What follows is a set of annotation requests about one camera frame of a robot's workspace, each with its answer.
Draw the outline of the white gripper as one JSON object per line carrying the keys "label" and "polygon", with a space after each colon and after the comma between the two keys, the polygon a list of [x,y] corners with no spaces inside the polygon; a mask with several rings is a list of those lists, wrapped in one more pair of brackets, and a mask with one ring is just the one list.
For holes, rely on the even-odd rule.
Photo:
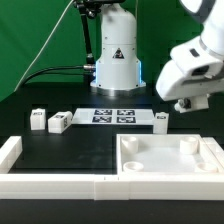
{"label": "white gripper", "polygon": [[207,50],[199,38],[174,47],[171,60],[163,67],[156,90],[164,101],[176,100],[174,108],[184,113],[189,99],[224,91],[224,55]]}

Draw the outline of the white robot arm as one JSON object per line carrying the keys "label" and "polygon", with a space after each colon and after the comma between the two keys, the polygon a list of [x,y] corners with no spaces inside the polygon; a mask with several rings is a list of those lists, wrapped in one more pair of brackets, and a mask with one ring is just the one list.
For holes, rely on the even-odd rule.
{"label": "white robot arm", "polygon": [[[179,0],[204,26],[192,40],[174,47],[156,83],[159,96],[180,113],[207,109],[208,97],[224,91],[224,0]],[[96,61],[95,90],[114,96],[146,83],[136,57],[136,19],[120,5],[102,6],[102,51]]]}

